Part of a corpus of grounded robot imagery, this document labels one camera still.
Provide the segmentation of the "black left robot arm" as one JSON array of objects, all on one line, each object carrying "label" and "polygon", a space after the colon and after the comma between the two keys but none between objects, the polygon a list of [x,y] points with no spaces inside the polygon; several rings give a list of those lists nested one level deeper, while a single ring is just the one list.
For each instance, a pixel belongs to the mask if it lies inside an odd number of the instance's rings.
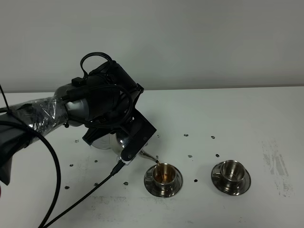
[{"label": "black left robot arm", "polygon": [[41,135],[60,126],[85,126],[83,140],[123,132],[129,143],[121,158],[131,161],[156,132],[135,108],[143,88],[115,61],[108,60],[83,78],[56,90],[52,97],[13,105],[1,115],[4,122],[23,124]]}]

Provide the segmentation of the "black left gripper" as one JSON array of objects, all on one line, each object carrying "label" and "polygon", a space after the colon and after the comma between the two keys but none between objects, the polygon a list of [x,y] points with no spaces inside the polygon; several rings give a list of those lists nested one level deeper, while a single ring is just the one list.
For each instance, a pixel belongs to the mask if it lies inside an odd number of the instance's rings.
[{"label": "black left gripper", "polygon": [[107,134],[115,134],[117,132],[127,133],[131,138],[129,143],[139,144],[140,147],[150,140],[156,132],[156,128],[135,108],[139,96],[143,93],[143,87],[138,85],[137,90],[134,90],[134,92],[136,96],[133,103],[127,103],[132,108],[131,113],[126,111],[127,119],[119,125],[88,128],[88,131],[83,136],[83,140],[87,144],[91,145],[95,140]]}]

